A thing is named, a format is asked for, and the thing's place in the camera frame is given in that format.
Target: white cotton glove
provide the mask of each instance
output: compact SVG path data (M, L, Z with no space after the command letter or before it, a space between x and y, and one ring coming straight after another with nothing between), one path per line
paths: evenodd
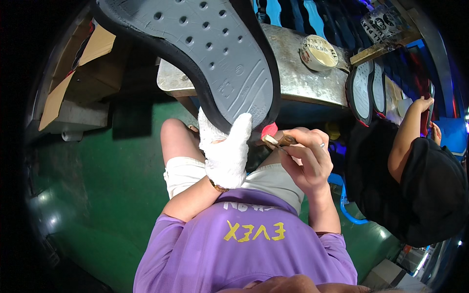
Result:
M205 152L205 172L213 183L223 188L238 188L246 179L246 162L251 136L252 117L243 113L234 121L229 135L208 121L202 108L199 110L199 148Z

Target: shorts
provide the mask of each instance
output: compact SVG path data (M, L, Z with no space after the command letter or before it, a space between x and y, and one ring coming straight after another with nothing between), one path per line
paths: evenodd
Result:
M169 199L188 189L205 175L205 164L188 157L169 159L163 177ZM300 214L304 193L295 185L282 164L262 166L251 172L242 188L257 189L283 199Z

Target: metal table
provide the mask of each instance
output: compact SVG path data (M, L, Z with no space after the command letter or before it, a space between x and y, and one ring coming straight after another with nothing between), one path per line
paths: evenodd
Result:
M339 57L337 68L312 71L303 64L298 52L306 34L264 23L261 27L277 59L283 99L347 107L345 81L350 66L347 50L334 46ZM178 100L197 95L189 78L165 60L159 64L157 84Z

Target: cardboard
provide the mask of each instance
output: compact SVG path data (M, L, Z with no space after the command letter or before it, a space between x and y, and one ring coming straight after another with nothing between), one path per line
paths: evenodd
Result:
M39 131L57 119L64 100L86 106L118 92L130 47L131 44L116 39L115 35L98 25L83 51L76 70L54 87L47 97Z
M61 52L57 66L52 74L52 81L49 87L49 94L61 83L72 69L76 52L80 49L82 42L90 34L90 22L92 16L86 15L73 32L65 48Z

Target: purple t-shirt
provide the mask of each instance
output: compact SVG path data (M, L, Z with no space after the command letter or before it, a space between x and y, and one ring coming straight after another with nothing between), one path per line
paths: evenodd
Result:
M161 215L134 292L217 292L275 276L356 285L342 235L318 237L276 196L234 189L187 223Z

